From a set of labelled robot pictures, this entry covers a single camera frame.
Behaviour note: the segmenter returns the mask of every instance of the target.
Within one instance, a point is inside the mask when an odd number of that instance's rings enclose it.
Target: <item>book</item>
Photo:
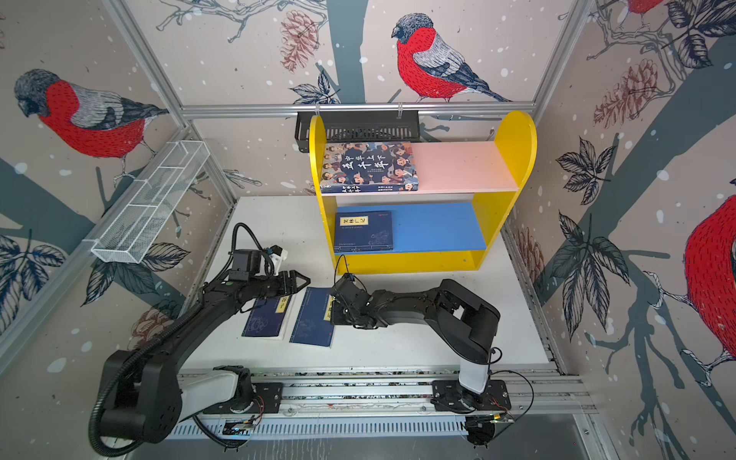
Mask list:
[[[409,142],[327,144],[319,176],[326,194],[419,190]]]
[[[329,347],[335,326],[332,313],[331,288],[307,288],[297,322],[291,332],[291,343]]]
[[[243,329],[243,337],[283,339],[291,296],[257,299]]]
[[[365,252],[394,249],[394,229],[390,210],[335,215],[334,251]]]

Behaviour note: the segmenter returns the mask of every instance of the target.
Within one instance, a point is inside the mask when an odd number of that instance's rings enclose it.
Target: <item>blue book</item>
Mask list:
[[[335,216],[336,254],[393,249],[394,229],[390,210],[337,213]]]
[[[256,300],[257,308],[250,312],[242,336],[282,339],[283,320],[290,301],[291,296]]]
[[[330,322],[331,308],[330,288],[307,288],[290,342],[329,347],[335,329]]]

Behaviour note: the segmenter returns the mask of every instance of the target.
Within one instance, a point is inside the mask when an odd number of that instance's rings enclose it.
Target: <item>white table surface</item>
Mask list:
[[[227,232],[214,256],[207,279],[227,260],[232,229],[247,224],[263,247],[274,244],[289,251],[281,269],[296,269],[311,279],[311,287],[331,287],[333,266],[316,197],[240,198]],[[245,230],[238,248],[255,248]],[[526,305],[519,281],[501,237],[496,239],[483,266],[475,272],[362,275],[369,291],[424,291],[444,278],[458,281],[493,304],[501,313],[493,345],[503,350],[497,365],[547,363],[547,356]],[[275,372],[344,372],[454,369],[460,358],[426,325],[398,324],[377,330],[336,326],[332,346],[315,347],[289,342],[303,292],[292,299],[283,340],[242,337],[247,314],[222,323],[192,353],[183,369],[206,369],[240,364],[251,370]]]

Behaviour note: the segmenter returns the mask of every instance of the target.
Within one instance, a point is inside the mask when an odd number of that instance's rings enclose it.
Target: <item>wire mesh basket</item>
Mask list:
[[[309,153],[309,123],[314,113],[299,112],[294,138],[299,151]],[[322,112],[327,142],[421,142],[419,111],[404,110],[398,118],[396,110],[367,112]]]
[[[140,263],[174,208],[210,157],[202,141],[178,141],[161,164],[142,182],[92,253],[104,262]]]

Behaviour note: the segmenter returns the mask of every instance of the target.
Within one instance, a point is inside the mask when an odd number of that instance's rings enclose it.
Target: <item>bird head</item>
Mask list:
[[[51,115],[46,103],[46,90],[60,80],[58,75],[41,68],[21,75],[15,82],[15,98],[23,114],[26,117],[34,113],[40,116]]]
[[[401,44],[406,45],[409,38],[419,29],[423,27],[434,27],[434,23],[424,13],[412,13],[403,16],[396,23],[394,32],[391,33],[391,38],[397,38]]]

